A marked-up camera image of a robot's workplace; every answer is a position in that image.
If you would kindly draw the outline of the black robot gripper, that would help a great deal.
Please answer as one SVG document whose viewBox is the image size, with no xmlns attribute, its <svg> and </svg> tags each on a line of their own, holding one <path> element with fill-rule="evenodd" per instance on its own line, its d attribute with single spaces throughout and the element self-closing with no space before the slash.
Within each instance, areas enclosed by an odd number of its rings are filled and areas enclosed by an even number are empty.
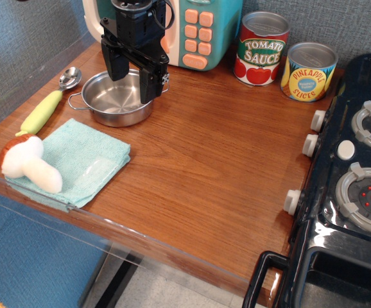
<svg viewBox="0 0 371 308">
<path fill-rule="evenodd" d="M 112 1 L 114 18 L 102 18 L 101 50 L 112 81 L 129 73 L 129 63 L 140 67 L 140 100 L 147 104 L 169 84 L 169 58 L 161 39 L 170 22 L 169 1 Z"/>
</svg>

